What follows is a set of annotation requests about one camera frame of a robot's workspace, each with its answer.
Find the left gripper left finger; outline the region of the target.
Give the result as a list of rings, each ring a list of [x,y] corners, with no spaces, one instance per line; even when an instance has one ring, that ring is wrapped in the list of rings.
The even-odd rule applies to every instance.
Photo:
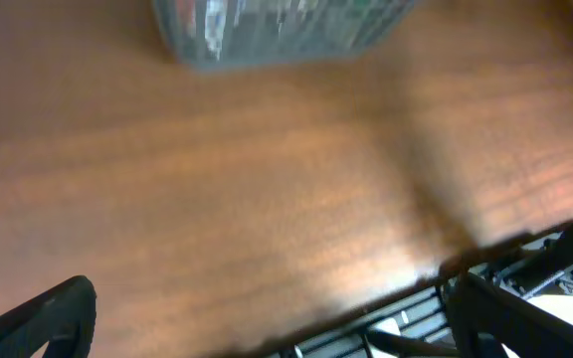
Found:
[[[75,275],[0,315],[0,358],[87,358],[96,326],[96,292]]]

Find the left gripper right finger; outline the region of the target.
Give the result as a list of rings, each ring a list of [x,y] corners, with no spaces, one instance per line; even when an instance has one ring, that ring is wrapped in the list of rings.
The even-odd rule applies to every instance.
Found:
[[[483,279],[459,277],[445,299],[457,349],[463,357],[573,357],[573,325]]]

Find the grey plastic shopping basket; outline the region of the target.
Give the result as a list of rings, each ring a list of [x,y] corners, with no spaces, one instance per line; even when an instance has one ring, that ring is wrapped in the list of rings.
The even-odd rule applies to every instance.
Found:
[[[357,56],[383,40],[414,0],[153,0],[181,64],[229,70]]]

